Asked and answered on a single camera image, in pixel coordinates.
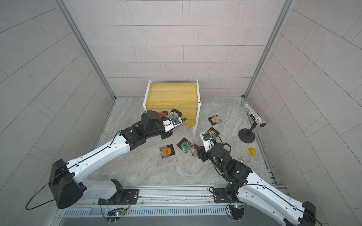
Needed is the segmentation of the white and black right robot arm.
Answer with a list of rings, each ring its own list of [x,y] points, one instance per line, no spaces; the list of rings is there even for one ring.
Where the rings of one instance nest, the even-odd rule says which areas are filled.
[[[277,221],[282,226],[314,226],[316,206],[295,200],[261,179],[244,163],[231,157],[224,145],[195,145],[200,159],[209,160],[228,182],[225,197],[243,202]]]

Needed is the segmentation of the pink label tea bag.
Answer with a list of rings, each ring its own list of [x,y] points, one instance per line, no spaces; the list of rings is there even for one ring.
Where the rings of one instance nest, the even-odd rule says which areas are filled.
[[[195,148],[195,146],[191,146],[190,151],[191,151],[191,155],[192,155],[193,157],[198,157],[198,156],[199,156],[199,155],[198,155],[198,151],[197,151],[197,149]]]

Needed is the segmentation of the floral pattern tea bag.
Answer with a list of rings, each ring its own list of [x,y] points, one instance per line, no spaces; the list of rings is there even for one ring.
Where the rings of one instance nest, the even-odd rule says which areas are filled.
[[[208,117],[208,121],[211,123],[212,126],[222,122],[221,118],[218,115]]]

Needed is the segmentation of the teal label tea bag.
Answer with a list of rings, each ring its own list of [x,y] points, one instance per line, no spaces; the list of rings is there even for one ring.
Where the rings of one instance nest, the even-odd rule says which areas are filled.
[[[190,143],[186,138],[183,138],[181,141],[179,141],[176,146],[184,153],[187,153],[193,149],[193,144]]]

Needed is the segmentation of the orange label tea bag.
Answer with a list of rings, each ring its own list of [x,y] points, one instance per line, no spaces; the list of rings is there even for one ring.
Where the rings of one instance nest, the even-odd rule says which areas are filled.
[[[172,144],[160,147],[159,150],[162,159],[175,155],[174,146]]]

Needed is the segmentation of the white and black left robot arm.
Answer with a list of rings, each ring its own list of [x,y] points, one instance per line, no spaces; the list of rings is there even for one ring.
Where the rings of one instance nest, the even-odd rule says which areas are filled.
[[[98,199],[99,204],[124,204],[126,195],[120,182],[88,180],[95,170],[146,143],[147,138],[160,135],[165,139],[172,135],[174,125],[142,130],[129,127],[103,146],[76,159],[53,163],[49,187],[59,209],[65,209],[81,199]]]

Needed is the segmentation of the yellow label tea bag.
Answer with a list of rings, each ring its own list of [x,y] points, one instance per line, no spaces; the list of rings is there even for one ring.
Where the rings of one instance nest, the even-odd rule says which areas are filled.
[[[220,135],[220,132],[213,127],[208,130],[208,133],[210,134],[212,139],[216,139]]]

